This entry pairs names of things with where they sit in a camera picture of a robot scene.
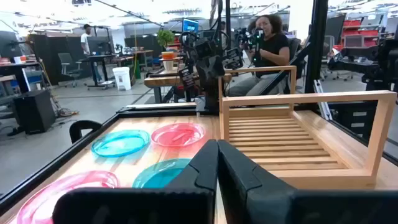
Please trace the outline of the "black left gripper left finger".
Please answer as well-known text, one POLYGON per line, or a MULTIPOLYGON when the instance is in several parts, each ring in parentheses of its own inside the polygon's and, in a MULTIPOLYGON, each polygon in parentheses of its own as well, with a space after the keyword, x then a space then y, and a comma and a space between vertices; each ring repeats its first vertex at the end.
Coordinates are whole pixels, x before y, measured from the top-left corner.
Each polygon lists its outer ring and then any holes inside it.
POLYGON ((54 223, 213 223, 218 143, 207 141, 188 165, 160 189, 86 187, 61 196, 54 223))

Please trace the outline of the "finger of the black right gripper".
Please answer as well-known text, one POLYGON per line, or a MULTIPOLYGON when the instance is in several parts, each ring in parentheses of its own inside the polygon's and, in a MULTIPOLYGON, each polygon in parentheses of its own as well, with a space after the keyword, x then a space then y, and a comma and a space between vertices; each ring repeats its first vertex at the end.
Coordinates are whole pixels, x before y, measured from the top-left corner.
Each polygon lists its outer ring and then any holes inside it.
POLYGON ((193 65, 188 65, 181 68, 178 71, 180 81, 182 82, 184 89, 190 90, 195 86, 195 80, 193 76, 193 65))
POLYGON ((243 67, 241 49, 233 48, 226 50, 223 55, 223 66, 232 70, 243 67))

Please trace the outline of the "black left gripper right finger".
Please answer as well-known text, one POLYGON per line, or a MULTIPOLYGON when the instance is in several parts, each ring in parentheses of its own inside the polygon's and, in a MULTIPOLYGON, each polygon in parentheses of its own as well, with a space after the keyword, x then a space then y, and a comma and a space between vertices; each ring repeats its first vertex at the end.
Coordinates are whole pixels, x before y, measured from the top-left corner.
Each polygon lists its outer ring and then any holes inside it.
POLYGON ((395 190, 299 190, 218 141, 228 223, 397 223, 395 190))

